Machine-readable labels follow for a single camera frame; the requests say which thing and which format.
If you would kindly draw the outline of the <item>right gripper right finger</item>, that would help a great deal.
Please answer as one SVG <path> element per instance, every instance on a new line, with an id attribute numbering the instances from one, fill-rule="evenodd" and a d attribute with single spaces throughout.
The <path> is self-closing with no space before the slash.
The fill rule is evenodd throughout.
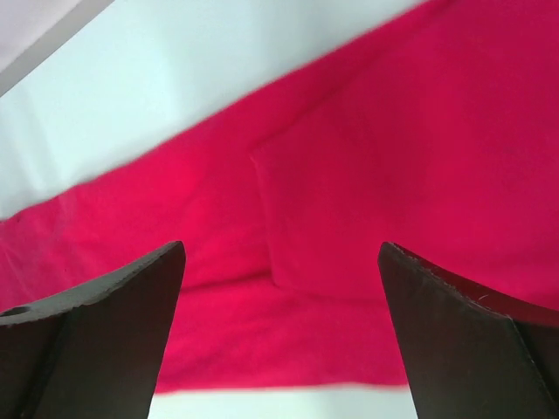
<path id="1" fill-rule="evenodd" d="M 393 243 L 378 267 L 420 418 L 556 418 L 558 313 Z"/>

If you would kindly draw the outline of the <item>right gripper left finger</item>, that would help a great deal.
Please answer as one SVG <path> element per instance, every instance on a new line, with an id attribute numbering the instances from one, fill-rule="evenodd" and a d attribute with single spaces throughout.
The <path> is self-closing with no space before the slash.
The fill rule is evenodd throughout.
<path id="1" fill-rule="evenodd" d="M 3 418 L 146 418 L 183 281 L 174 242 L 1 314 Z"/>

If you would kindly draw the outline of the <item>pink red t shirt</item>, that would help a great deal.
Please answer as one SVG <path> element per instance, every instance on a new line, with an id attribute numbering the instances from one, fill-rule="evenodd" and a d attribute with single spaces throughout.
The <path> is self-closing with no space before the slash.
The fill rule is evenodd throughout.
<path id="1" fill-rule="evenodd" d="M 21 211 L 1 306 L 176 240 L 161 392 L 404 384 L 386 241 L 557 308 L 557 2 L 426 2 Z"/>

